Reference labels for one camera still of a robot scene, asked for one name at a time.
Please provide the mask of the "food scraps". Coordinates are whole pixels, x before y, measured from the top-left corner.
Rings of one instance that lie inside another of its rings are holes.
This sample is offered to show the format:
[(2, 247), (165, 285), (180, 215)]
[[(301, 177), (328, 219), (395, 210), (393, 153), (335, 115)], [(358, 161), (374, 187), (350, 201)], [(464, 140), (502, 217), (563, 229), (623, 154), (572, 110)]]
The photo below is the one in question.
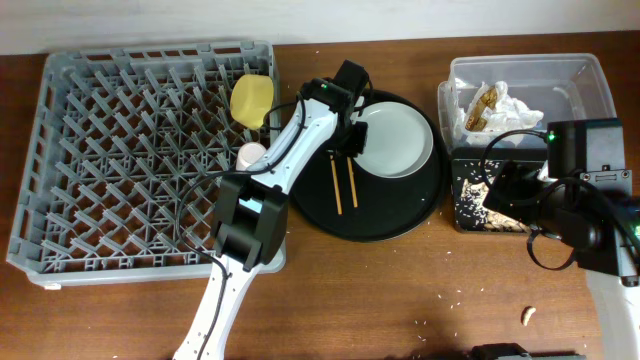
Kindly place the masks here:
[(482, 180), (479, 161), (452, 161), (452, 194), (455, 223), (463, 232), (528, 233), (530, 229), (483, 206), (488, 187)]

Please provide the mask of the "white napkin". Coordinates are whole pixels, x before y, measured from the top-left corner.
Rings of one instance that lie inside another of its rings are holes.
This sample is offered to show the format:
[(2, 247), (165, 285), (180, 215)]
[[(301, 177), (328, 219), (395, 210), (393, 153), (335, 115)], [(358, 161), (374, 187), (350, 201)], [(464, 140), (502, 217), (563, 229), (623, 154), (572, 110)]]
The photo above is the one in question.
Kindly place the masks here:
[[(465, 129), (467, 112), (477, 93), (484, 86), (495, 86), (498, 91), (496, 107), (489, 113), (488, 124), (481, 132), (471, 132)], [(544, 113), (540, 110), (531, 109), (526, 103), (518, 98), (511, 97), (508, 93), (509, 87), (506, 82), (498, 81), (493, 85), (483, 83), (473, 96), (467, 108), (457, 110), (457, 131), (464, 136), (469, 145), (488, 144), (498, 135), (513, 130), (528, 130), (539, 125), (544, 118)]]

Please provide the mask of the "gold coffee stick wrapper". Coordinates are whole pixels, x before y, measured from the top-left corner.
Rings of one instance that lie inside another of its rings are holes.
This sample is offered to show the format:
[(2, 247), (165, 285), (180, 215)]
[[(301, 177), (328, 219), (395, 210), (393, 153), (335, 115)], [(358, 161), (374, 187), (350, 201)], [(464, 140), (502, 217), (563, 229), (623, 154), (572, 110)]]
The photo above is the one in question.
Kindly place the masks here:
[(489, 113), (496, 107), (498, 91), (495, 86), (484, 86), (479, 90), (468, 109), (465, 129), (481, 132), (488, 124)]

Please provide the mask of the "pink cup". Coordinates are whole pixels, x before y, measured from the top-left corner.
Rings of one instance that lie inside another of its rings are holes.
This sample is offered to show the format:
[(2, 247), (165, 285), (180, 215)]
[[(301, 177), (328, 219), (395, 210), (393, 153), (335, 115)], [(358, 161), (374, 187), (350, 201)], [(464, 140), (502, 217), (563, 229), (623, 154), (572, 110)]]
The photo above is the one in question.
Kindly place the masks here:
[(250, 166), (255, 164), (263, 155), (265, 155), (267, 149), (258, 142), (249, 142), (242, 145), (238, 151), (235, 169), (239, 171), (247, 170)]

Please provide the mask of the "yellow bowl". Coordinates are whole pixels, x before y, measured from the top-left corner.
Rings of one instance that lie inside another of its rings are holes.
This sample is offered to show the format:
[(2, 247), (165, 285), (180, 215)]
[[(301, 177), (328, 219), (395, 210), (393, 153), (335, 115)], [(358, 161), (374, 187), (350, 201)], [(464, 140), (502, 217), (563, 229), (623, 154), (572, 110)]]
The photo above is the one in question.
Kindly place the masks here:
[(230, 101), (232, 118), (244, 127), (257, 130), (274, 101), (274, 84), (269, 76), (246, 74), (235, 84)]

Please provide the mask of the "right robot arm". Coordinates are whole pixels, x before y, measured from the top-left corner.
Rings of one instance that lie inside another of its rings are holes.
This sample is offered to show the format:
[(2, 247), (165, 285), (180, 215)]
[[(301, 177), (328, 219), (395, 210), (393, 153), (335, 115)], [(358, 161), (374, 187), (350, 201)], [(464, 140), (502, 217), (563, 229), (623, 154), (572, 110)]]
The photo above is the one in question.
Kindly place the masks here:
[(528, 130), (544, 141), (539, 170), (511, 160), (488, 188), (486, 208), (519, 221), (529, 238), (553, 238), (571, 247), (566, 263), (586, 272), (613, 359), (639, 356), (639, 199), (625, 165), (623, 128), (616, 118), (551, 122)]

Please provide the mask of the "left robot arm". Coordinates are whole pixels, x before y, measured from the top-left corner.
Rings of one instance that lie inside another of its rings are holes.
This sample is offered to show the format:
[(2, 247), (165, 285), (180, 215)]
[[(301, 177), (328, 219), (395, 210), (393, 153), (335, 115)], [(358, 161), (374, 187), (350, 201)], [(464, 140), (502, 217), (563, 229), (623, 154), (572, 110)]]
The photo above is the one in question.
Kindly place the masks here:
[(365, 68), (350, 60), (332, 78), (314, 78), (296, 95), (296, 108), (264, 155), (244, 171), (205, 176), (218, 187), (208, 255), (212, 270), (191, 327), (174, 356), (221, 359), (243, 298), (285, 239), (289, 193), (318, 150), (359, 155), (367, 126), (352, 115), (372, 89)]

